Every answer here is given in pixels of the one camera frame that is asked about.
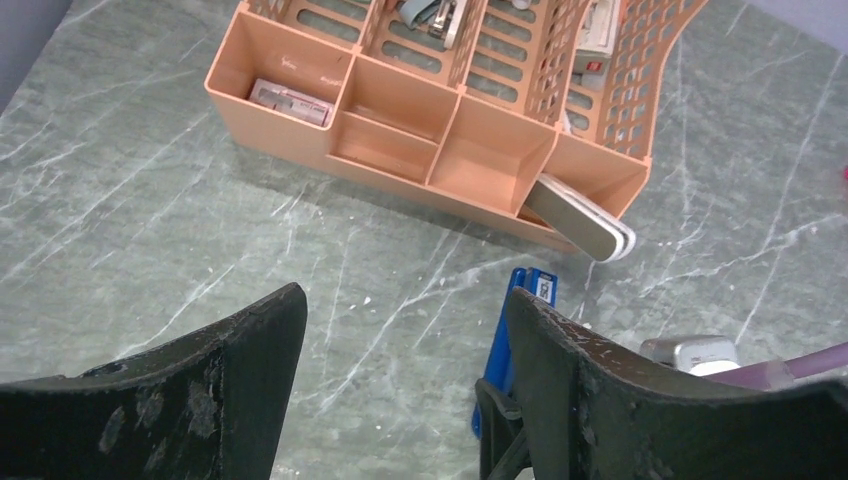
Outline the blue stapler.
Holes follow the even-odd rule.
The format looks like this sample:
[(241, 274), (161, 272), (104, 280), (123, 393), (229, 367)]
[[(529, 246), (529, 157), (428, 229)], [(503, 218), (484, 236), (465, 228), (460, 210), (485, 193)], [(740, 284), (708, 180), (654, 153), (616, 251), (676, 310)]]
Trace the blue stapler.
[(527, 468), (540, 469), (567, 444), (568, 411), (547, 405), (543, 392), (530, 391), (529, 375), (541, 369), (516, 371), (508, 326), (512, 294), (525, 290), (553, 307), (557, 284), (556, 276), (539, 269), (516, 268), (511, 274), (487, 365), (475, 383), (471, 427), (480, 441), (481, 479), (514, 479)]

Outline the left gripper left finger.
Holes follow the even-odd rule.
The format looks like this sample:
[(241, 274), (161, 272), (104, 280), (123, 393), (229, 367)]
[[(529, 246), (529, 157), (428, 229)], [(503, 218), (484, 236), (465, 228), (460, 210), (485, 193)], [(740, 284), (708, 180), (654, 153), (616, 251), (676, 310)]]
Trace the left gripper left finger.
[(307, 322), (287, 284), (77, 377), (1, 387), (5, 479), (266, 479)]

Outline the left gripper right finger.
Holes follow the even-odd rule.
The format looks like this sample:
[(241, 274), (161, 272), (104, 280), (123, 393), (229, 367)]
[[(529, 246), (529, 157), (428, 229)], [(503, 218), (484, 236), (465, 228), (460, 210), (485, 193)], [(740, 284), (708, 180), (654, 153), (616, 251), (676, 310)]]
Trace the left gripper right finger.
[(657, 364), (517, 289), (507, 304), (539, 479), (843, 479), (847, 386), (761, 392)]

